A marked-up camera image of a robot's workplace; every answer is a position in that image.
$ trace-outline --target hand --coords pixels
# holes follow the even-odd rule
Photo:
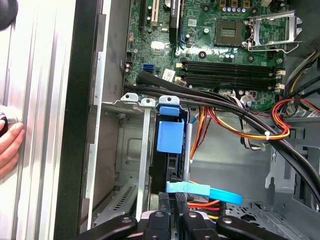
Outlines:
[[[5,121],[0,120],[0,131],[4,125]],[[18,162],[18,150],[25,136],[23,127],[22,123],[16,123],[0,137],[0,179],[7,175]]]

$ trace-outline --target white connector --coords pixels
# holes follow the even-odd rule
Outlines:
[[[160,0],[153,0],[152,16],[151,16],[152,26],[158,26],[159,5],[160,5]]]

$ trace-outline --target orange wire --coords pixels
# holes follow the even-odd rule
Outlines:
[[[215,205],[215,204],[217,204],[219,202],[220,202],[219,200],[214,200],[214,201],[211,201],[211,202],[208,202],[208,203],[191,203],[191,202],[188,202],[188,205],[192,205],[192,206],[195,206],[195,207],[209,207],[209,206]]]

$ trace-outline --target sata port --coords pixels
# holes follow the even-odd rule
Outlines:
[[[154,71],[153,70],[148,70],[148,69],[143,69],[145,72],[147,72],[148,74],[153,74]]]
[[[144,63],[143,65],[142,65],[142,69],[143,70],[155,70],[155,65],[154,64],[146,64],[146,63]]]

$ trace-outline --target aluminum panel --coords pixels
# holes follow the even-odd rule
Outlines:
[[[0,102],[26,128],[17,168],[0,180],[0,239],[53,238],[75,0],[19,0],[0,32]]]

